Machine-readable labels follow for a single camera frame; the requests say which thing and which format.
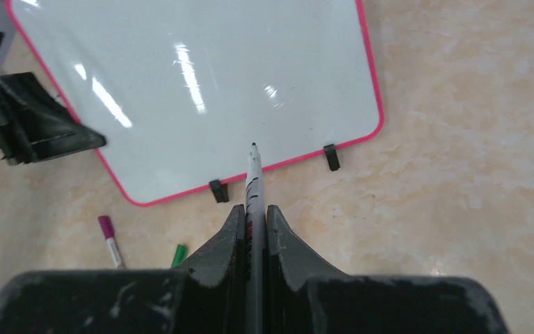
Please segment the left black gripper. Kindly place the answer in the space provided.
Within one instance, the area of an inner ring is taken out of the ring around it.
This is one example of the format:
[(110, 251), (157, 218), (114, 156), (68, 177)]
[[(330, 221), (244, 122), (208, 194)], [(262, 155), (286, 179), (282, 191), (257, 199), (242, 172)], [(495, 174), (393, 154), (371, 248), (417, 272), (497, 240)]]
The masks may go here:
[(31, 72), (0, 76), (0, 152), (11, 165), (100, 148), (106, 138), (76, 122)]

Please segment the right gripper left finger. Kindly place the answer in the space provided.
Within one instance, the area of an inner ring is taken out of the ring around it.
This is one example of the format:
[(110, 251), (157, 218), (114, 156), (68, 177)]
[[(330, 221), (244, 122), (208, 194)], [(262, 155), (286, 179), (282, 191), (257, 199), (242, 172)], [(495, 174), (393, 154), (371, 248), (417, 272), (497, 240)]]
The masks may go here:
[(27, 271), (0, 291), (0, 333), (242, 333), (242, 229), (222, 228), (170, 269)]

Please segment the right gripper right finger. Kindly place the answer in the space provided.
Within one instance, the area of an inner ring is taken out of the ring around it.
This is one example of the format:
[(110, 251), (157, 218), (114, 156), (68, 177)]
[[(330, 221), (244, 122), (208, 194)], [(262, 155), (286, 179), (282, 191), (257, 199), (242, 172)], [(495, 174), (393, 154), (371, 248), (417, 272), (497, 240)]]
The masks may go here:
[(492, 295), (455, 276), (349, 275), (267, 209), (272, 333), (507, 333)]

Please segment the green marker pen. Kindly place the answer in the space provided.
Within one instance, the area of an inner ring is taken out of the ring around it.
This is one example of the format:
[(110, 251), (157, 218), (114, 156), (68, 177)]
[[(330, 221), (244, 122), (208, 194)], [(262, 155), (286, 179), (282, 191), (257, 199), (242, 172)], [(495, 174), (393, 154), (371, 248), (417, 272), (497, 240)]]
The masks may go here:
[(261, 155), (256, 143), (248, 154), (245, 183), (245, 332), (263, 333), (266, 206)]

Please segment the pink framed whiteboard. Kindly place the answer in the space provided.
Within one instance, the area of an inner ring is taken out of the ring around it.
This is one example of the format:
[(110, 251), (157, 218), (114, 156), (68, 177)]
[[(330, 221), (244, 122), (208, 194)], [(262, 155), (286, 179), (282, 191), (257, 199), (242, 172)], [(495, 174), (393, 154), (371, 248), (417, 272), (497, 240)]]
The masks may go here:
[(373, 138), (385, 115), (360, 1), (7, 1), (97, 154), (145, 207)]

